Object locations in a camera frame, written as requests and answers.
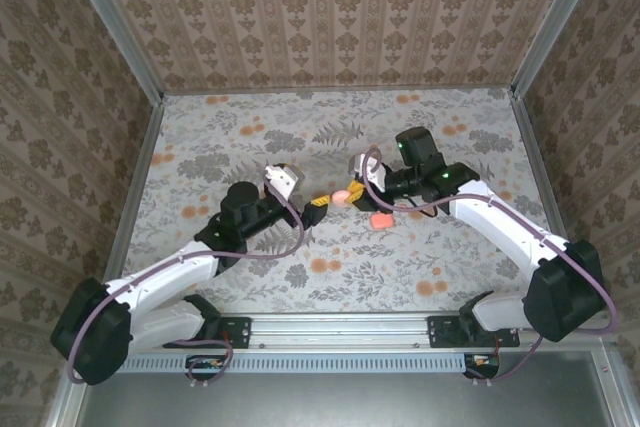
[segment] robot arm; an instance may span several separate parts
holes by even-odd
[[[267,166],[265,177],[285,200],[301,176],[285,165]],[[297,213],[306,230],[326,215],[328,199],[315,199]],[[101,310],[83,337],[75,370],[90,385],[113,375],[129,354],[181,339],[211,339],[220,313],[199,295],[185,291],[226,271],[238,257],[206,252],[246,254],[247,239],[285,220],[297,226],[292,213],[268,189],[259,195],[250,182],[231,185],[220,202],[220,213],[179,251],[135,274],[101,284],[87,279],[74,291],[51,343],[67,359],[81,326],[107,297],[127,288]]]
[[[598,313],[604,303],[598,292],[573,270],[545,242],[535,239],[522,225],[534,228],[545,241],[564,251],[600,285],[602,270],[596,249],[586,241],[570,243],[537,226],[500,199],[468,166],[446,165],[431,133],[424,127],[409,129],[396,136],[406,168],[392,171],[369,158],[367,178],[376,195],[388,204],[420,195],[433,202],[456,194],[476,194],[491,198],[485,203],[473,199],[454,199],[441,209],[485,235],[524,273],[526,295],[486,293],[474,299],[475,322],[488,332],[511,328],[533,328],[543,337],[559,341]],[[350,163],[356,182],[362,182],[364,155]],[[386,211],[363,188],[352,189],[351,202],[363,211]],[[516,221],[495,204],[517,214]]]

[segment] grey floor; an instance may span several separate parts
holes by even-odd
[[[230,374],[205,389],[181,375],[131,374],[85,399],[86,427],[612,425],[586,353],[536,354],[491,387],[461,374]]]

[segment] wallpaper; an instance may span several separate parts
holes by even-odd
[[[89,0],[0,0],[0,425],[45,415],[49,335],[100,276],[150,106]]]
[[[552,0],[116,0],[170,93],[508,84]]]
[[[180,96],[165,97],[164,106],[127,272],[179,250],[219,211],[231,183],[261,184],[265,164],[302,170],[294,199],[301,207],[345,188],[349,158],[371,145],[402,167],[394,137],[420,125],[448,162],[466,162],[547,225],[506,89]],[[294,255],[241,260],[198,292],[224,312],[421,311],[458,309],[476,294],[523,283],[480,232],[449,216],[398,214],[393,228],[375,231],[369,215],[331,205]],[[283,252],[296,235],[279,222],[248,248]]]
[[[564,223],[600,250],[640,385],[640,0],[580,0],[525,100]]]

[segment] floral tablecloth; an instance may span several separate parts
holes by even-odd
[[[547,225],[505,89],[182,96],[164,106],[126,272],[178,250],[219,210],[229,184],[260,182],[265,164],[304,172],[301,205],[346,187],[348,159],[371,145],[402,166],[394,137],[418,125],[432,130],[447,162],[466,162]],[[249,249],[282,252],[296,235],[282,222]],[[416,311],[457,309],[523,280],[479,232],[443,213],[396,214],[395,227],[374,231],[369,214],[331,206],[295,255],[241,260],[197,291],[224,312]]]

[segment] pink object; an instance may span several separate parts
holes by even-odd
[[[393,227],[393,214],[377,213],[373,214],[369,220],[374,230],[384,230]]]
[[[347,203],[345,201],[350,195],[351,192],[348,190],[337,190],[331,195],[331,202],[336,204],[338,207],[346,207]]]

